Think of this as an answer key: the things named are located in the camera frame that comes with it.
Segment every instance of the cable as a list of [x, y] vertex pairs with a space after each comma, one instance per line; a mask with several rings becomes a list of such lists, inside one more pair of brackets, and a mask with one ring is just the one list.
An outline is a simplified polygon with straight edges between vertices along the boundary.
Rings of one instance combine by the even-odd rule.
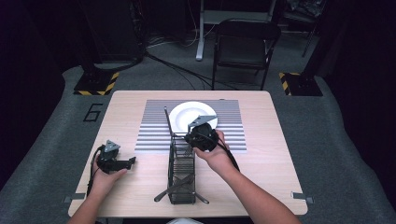
[[150, 40], [148, 40], [148, 43], [152, 46], [156, 44], [161, 44], [164, 40], [164, 36], [152, 37]]
[[[223, 4], [224, 0], [221, 0], [221, 4], [220, 4], [220, 11], [222, 11], [222, 4]], [[204, 37], [206, 37], [207, 35], [210, 34], [210, 32], [213, 30], [213, 28], [215, 28], [216, 24], [214, 24], [212, 26], [212, 28], [210, 28], [210, 30], [206, 33], [206, 35], [204, 35]]]
[[[93, 26], [92, 26], [92, 24], [91, 24], [91, 21], [90, 21], [89, 18], [88, 18], [87, 11], [85, 10], [85, 7], [82, 5], [82, 3], [80, 2], [80, 0], [78, 0], [78, 5], [79, 5], [80, 9], [82, 10], [82, 12], [84, 13], [85, 20], [86, 20], [86, 22], [88, 23], [89, 27], [91, 28], [91, 31], [92, 31], [93, 34], [97, 37], [97, 40], [99, 40], [99, 42], [100, 42], [101, 46], [103, 47], [103, 49], [108, 53], [108, 55], [110, 55], [110, 57], [111, 57], [113, 60], [115, 60], [114, 56], [111, 55], [111, 53], [109, 52], [107, 46], [106, 46], [105, 43], [103, 42], [101, 36], [99, 36], [99, 34], [96, 33], [95, 29], [93, 29]], [[96, 66], [95, 66], [95, 67], [96, 67], [97, 69], [99, 69], [99, 70], [106, 71], [106, 72], [119, 72], [119, 71], [122, 71], [122, 70], [125, 70], [125, 69], [128, 69], [128, 68], [131, 68], [131, 67], [137, 65], [137, 64], [140, 63], [142, 60], [143, 60], [143, 57], [139, 57], [139, 58], [137, 58], [137, 59], [133, 59], [133, 60], [131, 61], [130, 64], [127, 64], [127, 65], [124, 65], [124, 66], [120, 66], [120, 67], [117, 67], [117, 68], [111, 68], [111, 69], [97, 68]]]
[[196, 134], [200, 135], [201, 137], [205, 138], [206, 140], [209, 140], [209, 141], [211, 141], [212, 143], [216, 144], [217, 146], [221, 147], [221, 148], [226, 152], [228, 158], [230, 159], [231, 163], [233, 164], [233, 167], [235, 167], [238, 171], [240, 171], [240, 170], [239, 170], [238, 163], [236, 162], [236, 159], [235, 159], [235, 157], [233, 156], [233, 153], [231, 153], [231, 150], [228, 149], [228, 148], [225, 146], [225, 143], [224, 143], [220, 138], [219, 138], [219, 140], [220, 140], [220, 142], [222, 143], [222, 145], [219, 143], [219, 141], [218, 141], [218, 142], [215, 142], [212, 138], [209, 138], [208, 136], [206, 136], [206, 135], [204, 135], [204, 134], [201, 134], [201, 133], [196, 133]]
[[260, 84], [255, 84], [255, 83], [246, 83], [246, 82], [234, 82], [234, 81], [226, 81], [226, 82], [220, 82], [221, 84], [234, 84], [234, 85], [244, 85], [244, 86], [256, 86], [260, 87]]
[[191, 46], [191, 45], [197, 40], [197, 36], [198, 36], [197, 24], [195, 23], [195, 18], [194, 18], [193, 15], [192, 15], [190, 0], [187, 0], [187, 4], [189, 5], [190, 15], [191, 15], [191, 18], [192, 18], [192, 22], [194, 23], [195, 38], [192, 40], [192, 42], [191, 42], [189, 45], [180, 44], [180, 45], [183, 46], [183, 47], [189, 47], [189, 46]]
[[[208, 82], [205, 80], [205, 79], [212, 80], [212, 79], [209, 78], [209, 77], [205, 77], [205, 76], [203, 76], [203, 75], [194, 73], [194, 72], [192, 72], [192, 71], [190, 71], [190, 70], [188, 70], [188, 69], [185, 69], [185, 68], [183, 68], [183, 67], [180, 67], [180, 66], [178, 66], [178, 65], [175, 65], [175, 64], [173, 64], [173, 63], [166, 62], [166, 61], [164, 61], [164, 60], [162, 60], [162, 59], [159, 59], [159, 58], [155, 57], [154, 55], [148, 53], [147, 51], [145, 52], [145, 56], [149, 57], [150, 59], [152, 59], [152, 60], [154, 60], [154, 61], [163, 63], [163, 64], [165, 64], [165, 65], [167, 65], [167, 66], [169, 66], [169, 67], [176, 68], [176, 69], [178, 69], [178, 70], [180, 70], [180, 71], [183, 71], [183, 72], [186, 72], [186, 73], [188, 73], [188, 74], [190, 74], [190, 75], [193, 75], [193, 76], [195, 76], [195, 77], [198, 77], [201, 81], [203, 81], [204, 83], [206, 83], [206, 85], [208, 85], [209, 87], [212, 86], [210, 83], [208, 83]], [[216, 82], [219, 83], [219, 84], [222, 84], [222, 85], [224, 85], [224, 86], [226, 86], [226, 87], [229, 87], [229, 88], [231, 88], [231, 89], [233, 89], [233, 90], [239, 91], [237, 88], [235, 88], [235, 87], [233, 87], [233, 86], [230, 86], [230, 85], [228, 85], [228, 84], [225, 83], [225, 82], [220, 82], [220, 81], [216, 81]]]
[[195, 87], [192, 85], [192, 83], [191, 83], [183, 74], [181, 74], [181, 73], [180, 73], [179, 71], [177, 71], [177, 69], [175, 69], [175, 68], [172, 68], [172, 69], [174, 69], [177, 73], [179, 73], [182, 77], [184, 77], [184, 79], [186, 79], [186, 80], [190, 83], [190, 85], [192, 86], [192, 89], [196, 91], [196, 89], [195, 89]]
[[179, 43], [179, 42], [178, 42], [178, 41], [162, 42], [162, 43], [150, 45], [150, 46], [148, 46], [147, 48], [148, 48], [148, 49], [151, 49], [151, 48], [154, 48], [154, 47], [157, 47], [157, 46], [160, 46], [160, 45], [164, 45], [164, 44], [174, 44], [174, 43]]
[[93, 172], [93, 164], [95, 163], [95, 159], [96, 159], [96, 155], [97, 155], [98, 151], [101, 151], [101, 150], [102, 150], [102, 147], [99, 147], [98, 149], [96, 149], [95, 153], [93, 153], [93, 157], [91, 160], [90, 181], [88, 182], [88, 188], [87, 188], [87, 196], [90, 195], [92, 184], [93, 184], [93, 177], [95, 176], [95, 174], [97, 172], [97, 170], [95, 172]]

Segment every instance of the black and white stripes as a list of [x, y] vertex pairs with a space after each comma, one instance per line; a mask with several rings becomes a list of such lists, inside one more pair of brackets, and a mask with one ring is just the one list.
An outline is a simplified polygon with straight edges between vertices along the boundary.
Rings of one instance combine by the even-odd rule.
[[[232, 151], [246, 150], [245, 134], [237, 100], [192, 100], [211, 106], [218, 115], [216, 129], [225, 134], [225, 140]], [[184, 100], [147, 100], [135, 150], [168, 151], [171, 141], [168, 123], [164, 112], [168, 113]]]

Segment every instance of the table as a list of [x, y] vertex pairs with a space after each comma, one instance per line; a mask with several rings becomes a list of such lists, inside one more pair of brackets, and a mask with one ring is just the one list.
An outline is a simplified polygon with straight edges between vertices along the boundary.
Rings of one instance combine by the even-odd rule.
[[220, 11], [205, 10], [204, 0], [201, 0], [200, 22], [199, 22], [199, 42], [196, 61], [201, 61], [204, 54], [204, 24], [219, 24], [221, 21], [228, 19], [246, 19], [258, 21], [270, 21], [273, 16], [276, 0], [270, 0], [271, 6], [268, 12], [244, 12], [244, 11]]
[[[247, 150], [235, 153], [241, 172], [284, 203], [295, 215], [307, 212], [305, 201], [290, 193], [302, 192], [271, 96], [266, 91], [116, 91], [109, 103], [92, 153], [82, 172], [76, 193], [85, 193], [93, 152], [107, 139], [120, 145], [118, 160], [136, 156], [136, 163], [120, 179], [103, 202], [99, 217], [242, 217], [248, 213], [230, 187], [196, 158], [196, 191], [210, 204], [173, 205], [167, 197], [154, 197], [167, 186], [168, 153], [135, 151], [147, 100], [237, 100]], [[72, 216], [83, 200], [73, 200]]]

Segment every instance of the black cable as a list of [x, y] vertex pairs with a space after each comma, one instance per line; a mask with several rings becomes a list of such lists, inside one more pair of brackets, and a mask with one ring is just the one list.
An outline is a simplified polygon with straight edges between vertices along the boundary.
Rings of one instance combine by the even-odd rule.
[[[80, 0], [78, 0], [78, 5], [79, 5], [80, 9], [82, 10], [82, 12], [84, 13], [84, 17], [85, 17], [86, 22], [88, 23], [88, 26], [91, 28], [92, 32], [96, 35], [97, 39], [100, 40], [99, 42], [101, 43], [101, 45], [102, 45], [102, 47], [104, 48], [104, 50], [105, 50], [109, 55], [111, 55], [111, 53], [109, 52], [107, 46], [103, 43], [103, 41], [102, 41], [102, 39], [101, 39], [101, 36], [99, 36], [99, 34], [96, 33], [95, 29], [93, 29], [93, 26], [92, 26], [92, 24], [91, 24], [91, 21], [90, 21], [89, 18], [88, 18], [88, 14], [87, 14], [87, 12], [86, 12], [84, 6], [83, 6], [82, 3], [80, 2]], [[142, 56], [142, 57], [138, 57], [138, 58], [136, 58], [136, 59], [133, 59], [133, 60], [131, 61], [130, 64], [127, 64], [127, 65], [124, 65], [124, 66], [120, 66], [120, 67], [117, 67], [117, 68], [103, 69], [103, 68], [97, 68], [96, 66], [94, 66], [94, 67], [95, 67], [96, 69], [101, 70], [101, 71], [104, 71], [104, 72], [111, 72], [111, 73], [114, 72], [114, 73], [116, 73], [116, 72], [119, 72], [119, 71], [122, 71], [122, 70], [125, 70], [125, 69], [128, 69], [128, 68], [131, 68], [131, 67], [137, 65], [138, 63], [142, 62], [142, 60], [143, 60], [143, 56]]]
[[227, 153], [227, 156], [228, 156], [228, 158], [230, 159], [231, 163], [233, 164], [233, 167], [235, 167], [235, 168], [240, 172], [238, 163], [236, 162], [236, 159], [235, 159], [235, 157], [233, 156], [233, 153], [231, 153], [231, 150], [228, 149], [228, 148], [225, 146], [225, 143], [224, 143], [220, 138], [219, 138], [219, 140], [220, 140], [220, 142], [221, 142], [223, 145], [221, 145], [221, 144], [219, 143], [219, 141], [218, 141], [218, 142], [215, 142], [213, 139], [209, 138], [208, 136], [206, 136], [206, 135], [204, 135], [204, 134], [201, 134], [201, 133], [197, 133], [197, 134], [200, 135], [201, 137], [204, 137], [205, 139], [211, 141], [212, 143], [218, 145], [219, 147], [221, 147], [221, 148], [225, 151], [225, 153]]
[[[209, 87], [211, 87], [211, 84], [208, 83], [208, 82], [205, 80], [205, 79], [212, 80], [212, 79], [209, 78], [209, 77], [205, 77], [205, 76], [200, 75], [200, 74], [198, 74], [198, 73], [194, 73], [194, 72], [192, 72], [192, 71], [190, 71], [190, 70], [188, 70], [188, 69], [186, 69], [186, 68], [183, 68], [183, 67], [180, 67], [180, 66], [178, 66], [178, 65], [175, 65], [175, 64], [173, 64], [173, 63], [169, 63], [169, 62], [167, 62], [167, 61], [164, 61], [164, 60], [162, 60], [162, 59], [159, 59], [159, 58], [157, 58], [156, 56], [154, 56], [154, 55], [148, 53], [147, 51], [145, 52], [145, 56], [149, 57], [150, 59], [152, 59], [152, 60], [154, 60], [154, 61], [163, 63], [163, 64], [165, 64], [165, 65], [167, 65], [167, 66], [170, 66], [170, 67], [179, 69], [179, 70], [181, 70], [181, 71], [183, 71], [183, 72], [186, 72], [186, 73], [188, 73], [188, 74], [190, 74], [190, 75], [193, 75], [193, 76], [195, 76], [195, 77], [198, 77], [201, 81], [203, 81], [203, 82], [206, 83]], [[222, 85], [224, 85], [224, 86], [226, 86], [226, 87], [232, 88], [232, 89], [234, 89], [234, 90], [236, 90], [236, 91], [239, 91], [237, 88], [235, 88], [235, 87], [233, 87], [233, 86], [230, 86], [230, 85], [227, 85], [227, 84], [224, 83], [224, 82], [220, 82], [220, 81], [216, 81], [216, 82], [219, 83], [219, 84], [222, 84]]]
[[184, 79], [186, 79], [186, 80], [190, 83], [190, 85], [192, 86], [192, 89], [196, 91], [194, 85], [192, 85], [192, 83], [191, 83], [183, 74], [181, 74], [179, 71], [177, 71], [177, 69], [175, 69], [175, 68], [173, 68], [173, 69], [174, 69], [179, 75], [181, 75], [182, 77], [184, 77]]
[[93, 172], [93, 163], [95, 162], [96, 155], [97, 155], [98, 151], [101, 151], [102, 148], [103, 148], [103, 146], [99, 147], [98, 149], [96, 149], [95, 153], [93, 153], [93, 157], [91, 160], [90, 181], [88, 182], [88, 188], [87, 188], [87, 197], [88, 197], [88, 195], [90, 195], [92, 184], [93, 184], [93, 177], [97, 172], [97, 170], [95, 172]]
[[148, 47], [161, 44], [165, 39], [166, 37], [163, 35], [152, 35], [151, 38], [148, 40]]

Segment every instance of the wrist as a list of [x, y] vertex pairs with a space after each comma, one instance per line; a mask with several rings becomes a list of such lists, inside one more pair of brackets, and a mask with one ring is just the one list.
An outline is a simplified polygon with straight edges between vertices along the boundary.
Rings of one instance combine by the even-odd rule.
[[229, 166], [227, 169], [222, 169], [217, 172], [218, 175], [223, 178], [226, 182], [235, 176], [241, 175], [241, 173], [232, 165]]
[[87, 197], [86, 200], [92, 202], [92, 203], [102, 203], [102, 201], [105, 199], [106, 195], [103, 195], [101, 193], [96, 192], [94, 189], [91, 191], [90, 195]]

